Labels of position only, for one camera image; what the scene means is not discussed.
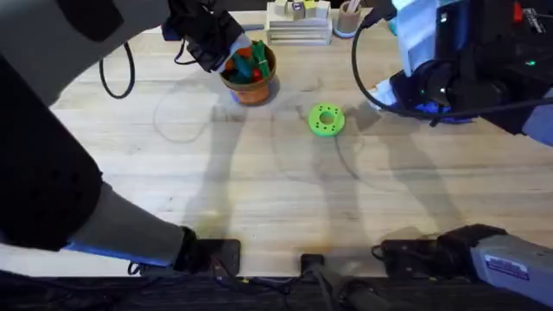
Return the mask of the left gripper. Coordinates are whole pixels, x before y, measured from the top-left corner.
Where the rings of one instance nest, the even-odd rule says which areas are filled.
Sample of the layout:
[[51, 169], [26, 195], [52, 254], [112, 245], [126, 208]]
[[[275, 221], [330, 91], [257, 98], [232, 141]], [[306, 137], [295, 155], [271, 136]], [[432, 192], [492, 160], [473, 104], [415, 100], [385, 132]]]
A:
[[251, 39], [226, 10], [212, 1], [169, 0], [169, 17], [162, 24], [165, 41], [180, 41], [179, 65], [198, 63], [206, 72], [223, 73], [226, 63]]

